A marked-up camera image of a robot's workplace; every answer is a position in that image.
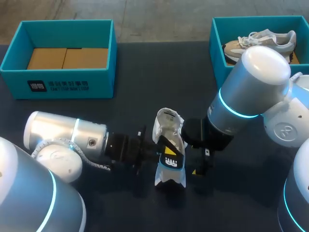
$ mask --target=cardboard box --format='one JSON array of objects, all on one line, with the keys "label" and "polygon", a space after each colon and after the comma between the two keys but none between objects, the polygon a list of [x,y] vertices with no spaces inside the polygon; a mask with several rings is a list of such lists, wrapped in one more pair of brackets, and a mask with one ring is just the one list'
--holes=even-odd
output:
[{"label": "cardboard box", "polygon": [[63,69],[105,69],[108,58],[106,48],[68,49]]},{"label": "cardboard box", "polygon": [[227,65],[222,45],[247,36],[253,31],[269,29],[275,33],[296,32],[296,49],[299,64],[290,64],[291,75],[297,72],[309,74],[309,25],[303,16],[252,16],[219,17],[212,19],[209,53],[218,89],[233,69]]},{"label": "cardboard box", "polygon": [[35,48],[27,69],[62,69],[66,48]]},{"label": "cardboard box", "polygon": [[[107,49],[106,67],[27,69],[35,48],[82,47]],[[0,73],[15,99],[112,98],[116,54],[112,20],[22,21]]]}]

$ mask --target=robotic arm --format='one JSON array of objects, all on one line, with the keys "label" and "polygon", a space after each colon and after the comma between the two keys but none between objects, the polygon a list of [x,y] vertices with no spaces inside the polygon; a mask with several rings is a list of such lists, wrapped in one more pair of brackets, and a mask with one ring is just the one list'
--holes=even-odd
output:
[{"label": "robotic arm", "polygon": [[284,232],[309,231],[309,76],[290,78],[287,61],[277,52],[255,46],[243,53],[208,108],[204,119],[184,122],[182,136],[206,149],[204,174],[216,150],[223,150],[246,123],[261,114],[268,136],[287,147],[300,147],[283,187],[278,220]]}]

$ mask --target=teal box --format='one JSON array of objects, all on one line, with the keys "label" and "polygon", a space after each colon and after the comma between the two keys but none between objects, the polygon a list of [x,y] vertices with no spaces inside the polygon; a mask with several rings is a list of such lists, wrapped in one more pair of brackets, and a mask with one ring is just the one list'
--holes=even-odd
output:
[{"label": "teal box", "polygon": [[309,25],[303,16],[216,17],[212,19],[209,53],[218,89],[233,66],[227,66],[222,45],[253,31],[269,29],[274,33],[296,32],[295,54],[300,64],[291,64],[291,74],[309,74]]},{"label": "teal box", "polygon": [[[105,69],[27,70],[34,48],[108,48]],[[15,99],[112,98],[117,42],[112,20],[22,21],[0,66]]]}]

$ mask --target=screw hole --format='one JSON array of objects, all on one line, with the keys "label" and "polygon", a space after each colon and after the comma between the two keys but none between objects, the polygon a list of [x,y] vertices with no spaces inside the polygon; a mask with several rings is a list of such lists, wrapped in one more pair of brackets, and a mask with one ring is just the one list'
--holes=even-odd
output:
[{"label": "screw hole", "polygon": [[96,143],[97,142],[94,139],[90,139],[88,144],[89,144],[89,146],[95,146]]}]

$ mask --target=shoe sole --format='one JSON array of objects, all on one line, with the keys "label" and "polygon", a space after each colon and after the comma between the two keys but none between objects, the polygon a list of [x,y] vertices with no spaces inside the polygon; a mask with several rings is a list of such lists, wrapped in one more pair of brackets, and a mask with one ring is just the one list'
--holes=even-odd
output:
[{"label": "shoe sole", "polygon": [[[232,65],[235,65],[239,58],[236,58],[236,57],[232,57],[232,56],[229,56],[227,55],[225,52],[224,52],[224,48],[225,48],[225,45],[222,46],[222,50],[223,50],[223,53],[224,53],[224,57],[225,57],[225,61],[229,64],[232,64]],[[290,64],[291,61],[293,60],[293,52],[288,55],[287,57],[284,57],[286,59],[286,61]]]}]

